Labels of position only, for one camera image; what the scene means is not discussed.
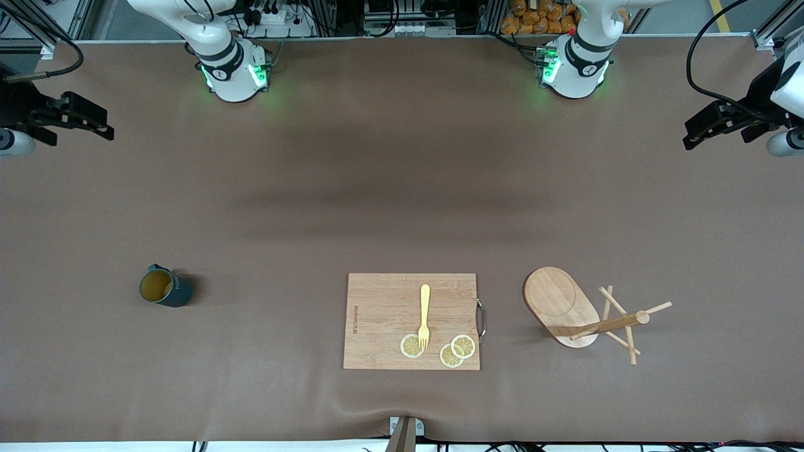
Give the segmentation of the brown table mat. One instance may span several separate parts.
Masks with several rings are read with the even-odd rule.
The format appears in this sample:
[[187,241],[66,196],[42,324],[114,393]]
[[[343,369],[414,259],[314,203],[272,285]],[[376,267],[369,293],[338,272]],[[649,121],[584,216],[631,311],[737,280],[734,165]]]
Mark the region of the brown table mat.
[[[804,158],[687,152],[689,38],[627,37],[563,100],[492,38],[287,43],[267,94],[181,44],[89,44],[40,83],[113,141],[0,162],[0,443],[804,443]],[[190,302],[145,301],[158,264]],[[574,350],[524,300],[567,271],[641,351]],[[475,274],[479,371],[344,367],[349,274]]]

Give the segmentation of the wooden mug tree rack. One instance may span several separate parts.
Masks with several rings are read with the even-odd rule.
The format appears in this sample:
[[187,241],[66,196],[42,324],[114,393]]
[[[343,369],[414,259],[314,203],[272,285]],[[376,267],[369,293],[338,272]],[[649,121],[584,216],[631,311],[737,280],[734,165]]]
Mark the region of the wooden mug tree rack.
[[524,300],[532,315],[545,327],[552,340],[574,350],[591,346],[606,336],[624,347],[629,363],[638,364],[641,355],[634,329],[647,325],[652,316],[673,306],[671,301],[629,312],[615,299],[612,286],[599,287],[602,311],[595,309],[588,295],[565,270],[543,267],[534,270],[524,283]]

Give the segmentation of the white power strip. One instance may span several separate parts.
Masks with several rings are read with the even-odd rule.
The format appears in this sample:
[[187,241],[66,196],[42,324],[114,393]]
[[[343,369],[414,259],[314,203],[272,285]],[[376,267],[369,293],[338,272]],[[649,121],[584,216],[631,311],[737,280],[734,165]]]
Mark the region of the white power strip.
[[312,11],[300,0],[245,0],[243,21],[250,38],[318,37]]

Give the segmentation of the dark teal mug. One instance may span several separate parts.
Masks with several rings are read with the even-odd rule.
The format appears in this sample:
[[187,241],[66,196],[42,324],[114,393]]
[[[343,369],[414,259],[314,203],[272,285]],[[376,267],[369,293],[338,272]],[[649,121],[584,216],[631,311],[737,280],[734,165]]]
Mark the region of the dark teal mug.
[[139,283],[139,294],[151,304],[182,307],[192,299],[192,283],[175,272],[152,264]]

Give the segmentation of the grey electrical equipment box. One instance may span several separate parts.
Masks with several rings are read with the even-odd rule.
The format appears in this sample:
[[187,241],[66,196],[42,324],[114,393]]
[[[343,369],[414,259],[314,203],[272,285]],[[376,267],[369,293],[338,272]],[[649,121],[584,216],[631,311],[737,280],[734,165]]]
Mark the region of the grey electrical equipment box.
[[371,36],[437,38],[456,35],[459,0],[361,0],[359,28]]

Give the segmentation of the orange packaged snacks pile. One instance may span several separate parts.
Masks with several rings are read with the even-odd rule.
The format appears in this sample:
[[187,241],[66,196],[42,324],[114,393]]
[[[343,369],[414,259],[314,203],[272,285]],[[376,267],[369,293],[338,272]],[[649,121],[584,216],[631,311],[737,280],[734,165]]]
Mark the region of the orange packaged snacks pile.
[[572,0],[509,0],[502,35],[565,35],[577,29],[582,16]]

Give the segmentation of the yellow plastic fork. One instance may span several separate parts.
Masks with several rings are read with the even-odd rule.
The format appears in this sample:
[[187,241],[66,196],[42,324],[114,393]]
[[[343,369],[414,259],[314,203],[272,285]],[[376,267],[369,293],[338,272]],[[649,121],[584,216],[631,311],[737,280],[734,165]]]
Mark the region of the yellow plastic fork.
[[420,351],[424,352],[430,343],[430,327],[428,314],[430,314],[431,287],[428,284],[420,286],[420,327],[417,338]]

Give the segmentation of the aluminium frame profile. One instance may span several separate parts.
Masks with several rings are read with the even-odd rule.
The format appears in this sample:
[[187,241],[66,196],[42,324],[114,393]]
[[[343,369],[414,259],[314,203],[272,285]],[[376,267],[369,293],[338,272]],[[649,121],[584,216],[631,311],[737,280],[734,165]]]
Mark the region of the aluminium frame profile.
[[0,0],[0,54],[52,59],[61,36],[84,37],[101,0]]
[[752,31],[755,48],[778,48],[778,42],[787,42],[804,30],[804,0],[782,0],[782,3],[763,23]]

